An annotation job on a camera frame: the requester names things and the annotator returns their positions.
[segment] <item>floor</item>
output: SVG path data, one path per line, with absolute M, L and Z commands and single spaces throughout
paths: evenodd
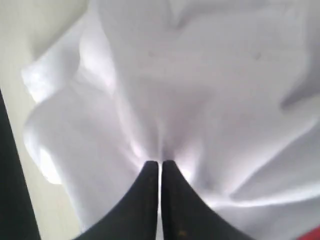
M 80 229 L 64 189 L 47 182 L 24 146 L 24 123 L 35 103 L 20 70 L 39 57 L 86 6 L 86 0 L 0 0 L 0 89 L 42 240 L 69 240 Z

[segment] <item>cloth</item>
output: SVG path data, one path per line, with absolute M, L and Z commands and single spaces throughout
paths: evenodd
M 93 0 L 22 70 L 24 133 L 87 229 L 147 160 L 175 160 L 259 240 L 320 224 L 318 0 Z

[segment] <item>red object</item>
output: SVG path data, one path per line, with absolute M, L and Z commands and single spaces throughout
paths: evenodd
M 301 236 L 298 240 L 320 240 L 320 226 L 306 235 Z

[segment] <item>white dress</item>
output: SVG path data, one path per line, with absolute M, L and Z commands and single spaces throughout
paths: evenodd
M 318 0 L 91 1 L 22 70 L 26 147 L 83 230 L 175 160 L 239 230 L 297 238 L 320 225 L 319 23 Z

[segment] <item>white fabric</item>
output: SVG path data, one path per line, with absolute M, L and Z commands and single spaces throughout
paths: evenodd
M 319 20 L 318 0 L 92 1 L 22 71 L 27 149 L 84 230 L 172 159 L 241 231 L 294 239 L 320 225 Z

